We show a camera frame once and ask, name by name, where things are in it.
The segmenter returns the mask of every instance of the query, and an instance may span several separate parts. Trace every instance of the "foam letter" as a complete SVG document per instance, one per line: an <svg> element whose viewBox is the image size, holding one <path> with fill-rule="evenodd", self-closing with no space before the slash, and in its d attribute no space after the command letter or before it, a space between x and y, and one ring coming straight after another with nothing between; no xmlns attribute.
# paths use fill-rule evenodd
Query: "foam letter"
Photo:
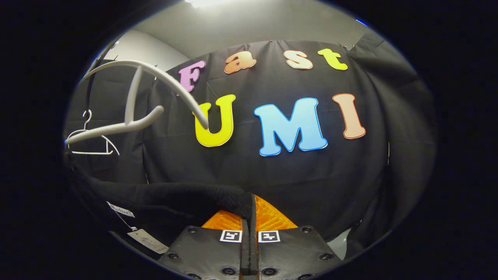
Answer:
<svg viewBox="0 0 498 280"><path fill-rule="evenodd" d="M336 94L332 97L332 100L339 104L343 113L344 124L346 125L344 138L355 139L365 135L367 131L360 124L360 118L358 118L358 113L355 108L354 95L349 93Z"/></svg>
<svg viewBox="0 0 498 280"><path fill-rule="evenodd" d="M216 147L225 144L232 133L234 132L234 117L232 113L232 102L235 100L235 95L229 94L221 96L216 100L216 105L220 106L221 114L221 129L218 133L211 133L209 129L204 129L195 117L195 136L197 141L206 147ZM202 112L208 118L208 110L211 108L211 103L203 103L199 105Z"/></svg>
<svg viewBox="0 0 498 280"><path fill-rule="evenodd" d="M325 56L327 63L337 70L346 70L348 68L345 63L341 63L337 59L338 57L341 57L341 55L337 52L333 52L331 49L319 50L318 54Z"/></svg>
<svg viewBox="0 0 498 280"><path fill-rule="evenodd" d="M247 69L253 67L256 64L256 60L252 58L252 54L248 51L241 51L236 54L229 56L225 63L225 73L232 74L241 69Z"/></svg>
<svg viewBox="0 0 498 280"><path fill-rule="evenodd" d="M294 150L297 134L301 131L301 142L299 149L315 150L327 146L327 140L323 138L316 106L318 100L315 98L301 98L296 101L290 120L273 104L263 105L254 110L254 114L261 120L263 133L263 148L259 150L262 156L277 155L282 150L275 142L278 136L287 151Z"/></svg>
<svg viewBox="0 0 498 280"><path fill-rule="evenodd" d="M199 69L198 68L204 68L206 66L206 62L204 60L201 60L199 62L196 62L190 66L187 66L178 73L180 73L180 84L188 91L192 91L194 89L194 86L190 84L190 80L193 80L194 82L197 82L199 79Z"/></svg>
<svg viewBox="0 0 498 280"><path fill-rule="evenodd" d="M287 64L296 69L311 69L313 63L306 59L308 57L304 52L298 50L286 50L283 56L287 58Z"/></svg>

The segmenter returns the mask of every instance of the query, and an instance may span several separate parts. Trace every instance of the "white wall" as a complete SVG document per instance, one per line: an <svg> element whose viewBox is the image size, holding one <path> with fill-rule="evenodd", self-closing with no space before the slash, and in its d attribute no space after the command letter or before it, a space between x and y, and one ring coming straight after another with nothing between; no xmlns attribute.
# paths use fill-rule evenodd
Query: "white wall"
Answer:
<svg viewBox="0 0 498 280"><path fill-rule="evenodd" d="M176 65L188 61L189 58L161 40L149 34L129 30L120 39L113 49L111 49L105 59L116 60L140 60L167 71Z"/></svg>

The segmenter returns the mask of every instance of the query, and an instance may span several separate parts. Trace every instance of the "screw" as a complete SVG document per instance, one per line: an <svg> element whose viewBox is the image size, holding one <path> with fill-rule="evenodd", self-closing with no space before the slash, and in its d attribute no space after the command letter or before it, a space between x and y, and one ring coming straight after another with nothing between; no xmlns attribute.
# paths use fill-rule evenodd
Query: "screw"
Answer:
<svg viewBox="0 0 498 280"><path fill-rule="evenodd" d="M303 274L297 280L303 280L303 279L306 279L308 277L311 277L311 274Z"/></svg>
<svg viewBox="0 0 498 280"><path fill-rule="evenodd" d="M325 253L323 255L320 256L320 259L321 260L328 260L332 257L332 255L328 254L328 253Z"/></svg>
<svg viewBox="0 0 498 280"><path fill-rule="evenodd" d="M264 269L262 272L264 275L273 275L277 273L276 269Z"/></svg>
<svg viewBox="0 0 498 280"><path fill-rule="evenodd" d="M201 279L201 277L199 275L196 275L196 274L189 274L188 276L193 277L193 278L197 278L197 279Z"/></svg>
<svg viewBox="0 0 498 280"><path fill-rule="evenodd" d="M173 259L173 260L178 259L178 255L177 255L177 254L175 254L175 253L171 253L171 254L169 254L169 255L168 255L168 257L169 257L170 259Z"/></svg>
<svg viewBox="0 0 498 280"><path fill-rule="evenodd" d="M233 270L231 268L225 268L222 270L222 272L226 275L234 275L235 274L235 270Z"/></svg>

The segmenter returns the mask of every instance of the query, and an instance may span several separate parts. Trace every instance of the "hanger hook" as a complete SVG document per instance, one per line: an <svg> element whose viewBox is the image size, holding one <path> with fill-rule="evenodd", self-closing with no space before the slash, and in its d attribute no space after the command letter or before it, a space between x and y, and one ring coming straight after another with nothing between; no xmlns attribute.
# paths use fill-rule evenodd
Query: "hanger hook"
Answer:
<svg viewBox="0 0 498 280"><path fill-rule="evenodd" d="M84 111L83 112L83 117L86 115L87 111ZM90 122L90 120L92 119L92 110L88 109L88 120L85 122L85 124L83 125L83 129L87 129L87 123Z"/></svg>

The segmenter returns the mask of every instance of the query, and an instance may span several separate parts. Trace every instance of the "ceiling light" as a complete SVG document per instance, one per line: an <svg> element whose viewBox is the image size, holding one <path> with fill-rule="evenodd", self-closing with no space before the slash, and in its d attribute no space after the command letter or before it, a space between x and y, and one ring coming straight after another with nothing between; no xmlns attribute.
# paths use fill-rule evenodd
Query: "ceiling light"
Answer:
<svg viewBox="0 0 498 280"><path fill-rule="evenodd" d="M185 0L185 2L192 4L194 8L221 4L228 1L230 0Z"/></svg>

